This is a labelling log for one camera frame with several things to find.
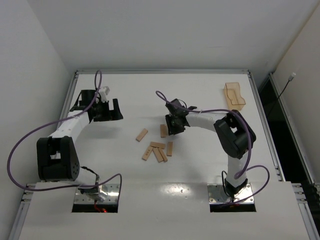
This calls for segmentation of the amber transparent plastic box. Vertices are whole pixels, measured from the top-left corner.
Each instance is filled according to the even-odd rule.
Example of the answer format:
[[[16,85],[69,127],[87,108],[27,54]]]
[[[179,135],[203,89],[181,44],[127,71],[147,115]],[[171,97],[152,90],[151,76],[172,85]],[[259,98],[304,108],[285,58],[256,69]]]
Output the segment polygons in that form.
[[[238,82],[225,83],[223,93],[229,110],[241,111],[246,105],[246,101],[241,95],[241,87]]]

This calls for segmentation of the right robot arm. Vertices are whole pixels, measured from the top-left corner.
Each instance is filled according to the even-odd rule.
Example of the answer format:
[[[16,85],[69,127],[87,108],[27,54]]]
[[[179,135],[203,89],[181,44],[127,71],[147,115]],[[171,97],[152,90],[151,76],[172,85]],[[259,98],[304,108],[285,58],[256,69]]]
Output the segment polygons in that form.
[[[165,116],[168,134],[177,135],[186,127],[199,127],[217,134],[227,154],[227,173],[223,181],[225,193],[234,197],[248,183],[248,168],[253,144],[257,137],[237,110],[226,114],[215,111],[200,111],[195,106],[183,107],[178,99],[165,104],[169,114]]]

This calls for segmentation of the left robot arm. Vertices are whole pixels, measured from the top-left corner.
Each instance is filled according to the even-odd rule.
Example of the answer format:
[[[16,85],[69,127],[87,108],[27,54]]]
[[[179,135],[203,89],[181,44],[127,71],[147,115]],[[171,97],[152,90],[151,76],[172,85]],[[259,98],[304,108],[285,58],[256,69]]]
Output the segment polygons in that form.
[[[46,182],[68,182],[75,184],[81,194],[94,200],[107,198],[107,187],[99,185],[99,175],[88,167],[81,166],[75,142],[82,130],[92,122],[107,122],[123,119],[119,103],[112,100],[109,107],[107,95],[110,89],[101,87],[81,90],[74,105],[68,112],[67,120],[48,137],[36,143],[38,176]]]

